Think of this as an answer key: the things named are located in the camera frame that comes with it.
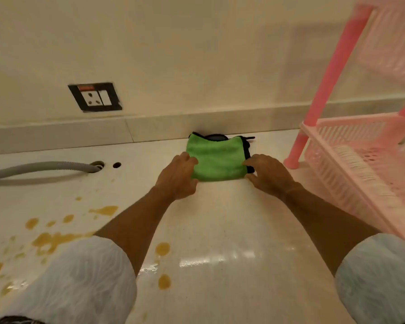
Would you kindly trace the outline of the person's right hand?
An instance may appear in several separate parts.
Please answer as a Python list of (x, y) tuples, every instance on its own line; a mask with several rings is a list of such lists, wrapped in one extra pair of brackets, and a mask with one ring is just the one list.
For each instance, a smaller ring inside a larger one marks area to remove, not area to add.
[(303, 186), (296, 182), (286, 167), (276, 158), (254, 154), (243, 162), (243, 165), (254, 168), (254, 174), (258, 176), (262, 185), (257, 188), (281, 201), (286, 201), (287, 195), (299, 190)]

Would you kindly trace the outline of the person's left hand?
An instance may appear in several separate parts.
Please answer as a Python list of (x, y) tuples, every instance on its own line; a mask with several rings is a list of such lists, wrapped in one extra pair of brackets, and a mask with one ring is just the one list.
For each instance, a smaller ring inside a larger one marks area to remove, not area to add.
[(195, 194), (198, 180), (179, 173), (178, 156), (159, 174), (154, 189), (158, 191), (169, 202), (184, 199)]

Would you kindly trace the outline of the green cloth with black trim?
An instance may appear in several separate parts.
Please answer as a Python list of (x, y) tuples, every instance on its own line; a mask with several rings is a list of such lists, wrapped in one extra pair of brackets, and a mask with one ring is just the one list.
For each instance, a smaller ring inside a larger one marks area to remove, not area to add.
[(198, 160), (192, 178), (200, 182), (242, 179), (253, 174), (254, 168), (243, 165), (250, 158), (250, 140), (254, 136), (222, 134), (201, 135), (192, 132), (188, 137), (186, 152)]

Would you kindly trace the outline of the person's right forearm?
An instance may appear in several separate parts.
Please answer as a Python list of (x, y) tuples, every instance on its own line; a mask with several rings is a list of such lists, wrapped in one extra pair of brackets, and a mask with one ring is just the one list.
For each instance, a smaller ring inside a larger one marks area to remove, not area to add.
[(276, 193), (305, 229), (333, 276), (356, 245), (381, 233), (376, 227), (306, 190), (298, 182), (280, 185)]

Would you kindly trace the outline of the person's left forearm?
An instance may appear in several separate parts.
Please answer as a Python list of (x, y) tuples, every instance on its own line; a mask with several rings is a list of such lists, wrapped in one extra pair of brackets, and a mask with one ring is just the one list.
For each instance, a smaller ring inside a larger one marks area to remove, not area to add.
[(173, 189), (156, 185), (97, 230), (94, 236), (109, 239), (119, 246), (129, 259), (136, 277), (163, 215), (175, 200)]

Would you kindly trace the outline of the cream long brush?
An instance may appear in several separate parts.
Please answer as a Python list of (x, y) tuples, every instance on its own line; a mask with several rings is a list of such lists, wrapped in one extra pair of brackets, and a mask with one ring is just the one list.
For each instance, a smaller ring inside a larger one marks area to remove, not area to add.
[(348, 145), (334, 147), (334, 151), (354, 172), (355, 176), (378, 198), (391, 218), (405, 228), (405, 186), (392, 156), (382, 148), (359, 148)]

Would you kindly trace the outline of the pink plastic shelf rack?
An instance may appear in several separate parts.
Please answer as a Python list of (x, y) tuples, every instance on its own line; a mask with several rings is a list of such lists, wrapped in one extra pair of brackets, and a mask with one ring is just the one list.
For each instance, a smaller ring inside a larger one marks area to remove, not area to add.
[(304, 159), (336, 205), (383, 232), (405, 240), (396, 223), (334, 151), (335, 146), (382, 148), (393, 157), (405, 186), (405, 106), (397, 113), (322, 118), (324, 107), (369, 19), (358, 61), (405, 84), (405, 0), (357, 0), (284, 165), (297, 169)]

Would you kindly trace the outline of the brown liquid spill spots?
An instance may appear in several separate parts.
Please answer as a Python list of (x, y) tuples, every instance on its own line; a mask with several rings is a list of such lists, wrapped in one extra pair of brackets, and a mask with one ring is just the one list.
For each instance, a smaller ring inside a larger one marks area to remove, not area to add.
[(34, 243), (34, 246), (39, 249), (40, 251), (44, 251), (44, 253), (46, 254), (51, 254), (53, 253), (57, 247), (61, 244), (67, 244), (69, 243), (69, 246), (71, 245), (71, 243), (73, 242), (77, 242), (77, 241), (81, 241), (81, 240), (86, 240), (88, 238), (93, 237), (94, 234), (92, 234), (89, 237), (86, 238), (77, 238), (76, 234), (66, 234), (63, 236), (59, 236), (58, 234), (55, 235), (51, 235), (49, 238), (47, 237), (41, 237), (39, 236)]

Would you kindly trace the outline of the white right shirt sleeve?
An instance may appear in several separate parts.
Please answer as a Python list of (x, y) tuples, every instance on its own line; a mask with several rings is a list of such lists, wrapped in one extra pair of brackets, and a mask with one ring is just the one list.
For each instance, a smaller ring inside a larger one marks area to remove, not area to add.
[(357, 324), (405, 324), (405, 240), (376, 234), (360, 242), (340, 264), (335, 286)]

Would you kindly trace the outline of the white shirt sleeve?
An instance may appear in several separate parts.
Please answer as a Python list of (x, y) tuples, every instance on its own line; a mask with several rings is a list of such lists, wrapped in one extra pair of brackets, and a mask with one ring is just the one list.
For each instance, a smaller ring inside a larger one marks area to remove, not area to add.
[(405, 240), (376, 234), (360, 242), (340, 264), (335, 286), (357, 324), (405, 324)]
[(128, 256), (93, 236), (71, 243), (14, 298), (0, 324), (125, 324), (136, 296)]

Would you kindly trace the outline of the white left shirt sleeve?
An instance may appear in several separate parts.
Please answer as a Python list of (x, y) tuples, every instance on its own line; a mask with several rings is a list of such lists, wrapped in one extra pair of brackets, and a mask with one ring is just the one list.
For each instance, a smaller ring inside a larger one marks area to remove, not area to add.
[(136, 296), (128, 256), (93, 236), (71, 243), (14, 298), (0, 324), (125, 324)]

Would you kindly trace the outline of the black wall socket plate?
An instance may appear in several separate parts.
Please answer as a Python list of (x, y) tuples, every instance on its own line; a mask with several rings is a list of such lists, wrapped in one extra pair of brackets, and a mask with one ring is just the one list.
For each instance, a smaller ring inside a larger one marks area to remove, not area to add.
[(123, 109), (112, 82), (69, 84), (68, 88), (84, 113), (121, 111)]

